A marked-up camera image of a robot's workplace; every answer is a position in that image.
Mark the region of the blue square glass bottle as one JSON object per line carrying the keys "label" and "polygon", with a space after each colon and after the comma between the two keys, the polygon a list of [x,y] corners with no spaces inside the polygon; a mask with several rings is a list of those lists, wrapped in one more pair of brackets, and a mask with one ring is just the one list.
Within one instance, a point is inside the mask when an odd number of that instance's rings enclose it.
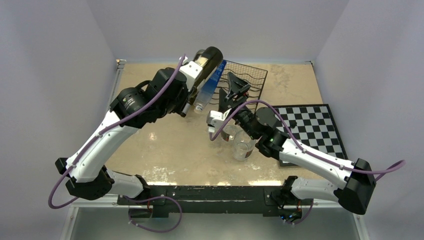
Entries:
{"label": "blue square glass bottle", "polygon": [[226,60],[223,60],[222,63],[217,67],[215,72],[211,77],[206,81],[206,83],[201,88],[200,92],[197,94],[197,97],[194,101],[194,112],[200,114],[204,108],[211,101],[215,90],[218,86],[218,83],[221,79],[222,73],[227,64]]}

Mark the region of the black wire wine rack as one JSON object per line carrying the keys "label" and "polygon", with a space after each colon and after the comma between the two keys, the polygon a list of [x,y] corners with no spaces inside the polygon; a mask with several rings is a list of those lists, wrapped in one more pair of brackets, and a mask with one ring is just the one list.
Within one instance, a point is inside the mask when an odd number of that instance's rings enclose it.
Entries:
{"label": "black wire wine rack", "polygon": [[250,88],[246,93],[247,101],[259,100],[261,98],[268,75],[267,70],[230,60],[224,60],[222,64],[224,66],[217,67],[214,72],[220,78],[214,94],[209,101],[212,110],[219,109],[219,91],[224,90],[228,93],[230,90],[228,73],[232,73],[234,76],[250,84]]}

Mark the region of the clear bottle silver cap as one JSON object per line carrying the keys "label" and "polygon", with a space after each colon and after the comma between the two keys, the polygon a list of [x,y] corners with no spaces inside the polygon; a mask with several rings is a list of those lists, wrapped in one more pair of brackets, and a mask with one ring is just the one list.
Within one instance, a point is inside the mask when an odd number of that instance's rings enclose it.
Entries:
{"label": "clear bottle silver cap", "polygon": [[229,123],[221,131],[220,137],[225,143],[233,145],[235,143],[237,133],[241,131],[242,128],[239,125]]}

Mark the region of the dark brown glass bottle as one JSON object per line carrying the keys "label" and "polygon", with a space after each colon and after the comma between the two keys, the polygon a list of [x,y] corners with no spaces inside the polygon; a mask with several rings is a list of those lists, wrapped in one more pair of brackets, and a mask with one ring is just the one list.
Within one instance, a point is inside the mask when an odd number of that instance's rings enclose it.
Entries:
{"label": "dark brown glass bottle", "polygon": [[[195,98],[197,97],[199,91],[211,75],[215,72],[215,69],[222,63],[224,57],[222,52],[215,46],[209,46],[204,49],[202,56],[195,62],[203,68],[203,73],[201,74],[202,82],[195,88]],[[186,117],[187,114],[180,114],[181,117]]]}

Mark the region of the clear bottle white cap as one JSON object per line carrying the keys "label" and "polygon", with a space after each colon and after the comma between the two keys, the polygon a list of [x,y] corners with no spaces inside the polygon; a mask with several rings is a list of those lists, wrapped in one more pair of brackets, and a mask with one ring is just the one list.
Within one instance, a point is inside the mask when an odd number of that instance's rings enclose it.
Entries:
{"label": "clear bottle white cap", "polygon": [[233,139],[232,156],[240,162],[246,161],[255,148],[256,140],[249,136],[244,130],[236,133]]}

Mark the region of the clear glass bottle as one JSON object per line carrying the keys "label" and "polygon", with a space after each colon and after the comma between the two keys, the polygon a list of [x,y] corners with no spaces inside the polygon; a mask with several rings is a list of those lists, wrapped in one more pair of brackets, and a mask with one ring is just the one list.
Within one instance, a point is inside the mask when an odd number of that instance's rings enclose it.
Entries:
{"label": "clear glass bottle", "polygon": [[193,61],[196,62],[204,53],[204,49],[200,49],[196,52],[196,54],[194,55]]}

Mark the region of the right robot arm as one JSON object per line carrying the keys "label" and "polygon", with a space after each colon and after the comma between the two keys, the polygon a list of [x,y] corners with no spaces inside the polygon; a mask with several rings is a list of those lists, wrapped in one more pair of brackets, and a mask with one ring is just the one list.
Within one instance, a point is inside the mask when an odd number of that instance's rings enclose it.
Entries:
{"label": "right robot arm", "polygon": [[250,84],[234,75],[227,74],[228,91],[219,91],[218,118],[207,124],[223,129],[229,120],[256,141],[256,148],[265,157],[293,163],[323,177],[323,180],[307,180],[289,177],[285,180],[280,196],[288,204],[296,200],[320,199],[333,201],[351,213],[364,215],[377,185],[368,161],[342,159],[316,150],[295,139],[289,131],[279,125],[285,121],[269,104],[252,112],[247,91]]}

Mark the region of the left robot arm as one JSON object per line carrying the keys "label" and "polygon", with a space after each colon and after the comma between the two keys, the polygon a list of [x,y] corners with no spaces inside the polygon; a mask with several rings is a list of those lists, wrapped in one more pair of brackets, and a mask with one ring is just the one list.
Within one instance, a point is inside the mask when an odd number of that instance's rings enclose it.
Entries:
{"label": "left robot arm", "polygon": [[149,191],[138,175],[119,173],[105,166],[112,154],[146,124],[167,114],[185,114],[195,80],[202,73],[194,63],[162,68],[152,80],[123,89],[89,140],[71,157],[60,157],[55,165],[65,186],[76,198],[96,200],[106,194],[130,197],[138,205],[146,203]]}

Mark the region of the black chess piece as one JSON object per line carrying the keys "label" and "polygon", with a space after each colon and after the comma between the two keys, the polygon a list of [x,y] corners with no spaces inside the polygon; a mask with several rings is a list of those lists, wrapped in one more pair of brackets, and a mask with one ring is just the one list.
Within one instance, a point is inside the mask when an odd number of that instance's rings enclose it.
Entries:
{"label": "black chess piece", "polygon": [[290,121],[289,122],[289,127],[291,128],[291,129],[294,129],[294,128],[296,128],[297,127],[297,122],[294,120],[294,121]]}

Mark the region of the black white chessboard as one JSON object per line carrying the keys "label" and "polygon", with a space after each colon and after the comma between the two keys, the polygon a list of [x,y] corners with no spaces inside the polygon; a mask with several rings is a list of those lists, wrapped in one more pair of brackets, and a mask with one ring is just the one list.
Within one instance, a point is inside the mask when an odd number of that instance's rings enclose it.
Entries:
{"label": "black white chessboard", "polygon": [[289,122],[297,122],[297,127],[290,130],[300,143],[336,158],[349,158],[329,105],[277,105],[274,108],[289,128]]}

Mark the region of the aluminium table frame rail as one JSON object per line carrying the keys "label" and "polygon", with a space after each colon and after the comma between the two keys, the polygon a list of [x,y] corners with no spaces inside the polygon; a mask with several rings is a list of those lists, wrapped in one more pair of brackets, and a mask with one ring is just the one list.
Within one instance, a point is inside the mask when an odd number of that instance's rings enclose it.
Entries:
{"label": "aluminium table frame rail", "polygon": [[166,218],[170,213],[262,214],[280,217],[297,225],[306,218],[303,206],[314,200],[338,203],[345,210],[366,213],[376,187],[370,164],[350,161],[309,147],[288,130],[278,129],[283,118],[271,107],[248,109],[250,84],[236,74],[227,75],[228,89],[219,91],[218,111],[211,111],[206,123],[215,133],[227,120],[235,120],[258,151],[268,158],[293,163],[321,176],[320,180],[289,176],[280,186],[166,186],[149,185],[140,175],[116,172],[106,161],[130,136],[146,124],[167,114],[184,116],[189,98],[203,81],[212,76],[218,61],[181,60],[176,68],[162,68],[151,80],[120,92],[112,101],[95,132],[71,157],[55,165],[70,195],[97,200],[118,195],[118,204],[129,205],[129,223],[140,216],[136,205],[146,207],[144,217]]}

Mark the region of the black mounting base plate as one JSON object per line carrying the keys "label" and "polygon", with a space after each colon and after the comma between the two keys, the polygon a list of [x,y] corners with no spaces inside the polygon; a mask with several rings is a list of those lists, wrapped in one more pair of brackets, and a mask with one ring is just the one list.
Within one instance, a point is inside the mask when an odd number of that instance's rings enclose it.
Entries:
{"label": "black mounting base plate", "polygon": [[149,206],[154,218],[170,213],[261,214],[264,217],[288,215],[301,207],[309,208],[312,199],[299,200],[282,186],[151,185],[146,193],[131,202],[119,196],[118,205],[131,208]]}

